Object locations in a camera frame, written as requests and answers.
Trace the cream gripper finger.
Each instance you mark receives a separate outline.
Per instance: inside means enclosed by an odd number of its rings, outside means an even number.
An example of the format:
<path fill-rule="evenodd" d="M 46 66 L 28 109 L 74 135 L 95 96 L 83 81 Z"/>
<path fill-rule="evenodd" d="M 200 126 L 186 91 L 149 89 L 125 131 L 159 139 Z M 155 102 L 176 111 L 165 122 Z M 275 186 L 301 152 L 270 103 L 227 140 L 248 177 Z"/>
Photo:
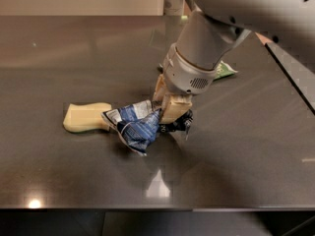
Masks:
<path fill-rule="evenodd" d="M 153 101 L 162 101 L 165 95 L 165 91 L 166 91 L 166 85 L 164 81 L 164 75 L 160 74 L 157 78 Z"/>
<path fill-rule="evenodd" d="M 161 124 L 170 124 L 185 114 L 192 107 L 192 96 L 182 94 L 166 94 L 162 101 Z"/>

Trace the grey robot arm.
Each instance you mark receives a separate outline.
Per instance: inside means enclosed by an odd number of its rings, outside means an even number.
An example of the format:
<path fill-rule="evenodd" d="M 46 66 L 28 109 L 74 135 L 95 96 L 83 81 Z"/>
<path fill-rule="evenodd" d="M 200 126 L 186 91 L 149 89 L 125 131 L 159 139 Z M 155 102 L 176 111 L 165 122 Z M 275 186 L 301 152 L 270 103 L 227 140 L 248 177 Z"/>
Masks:
<path fill-rule="evenodd" d="M 254 31 L 309 70 L 315 68 L 315 0 L 193 0 L 187 25 L 173 43 L 157 79 L 160 123 L 169 124 L 205 92 L 223 56 Z"/>

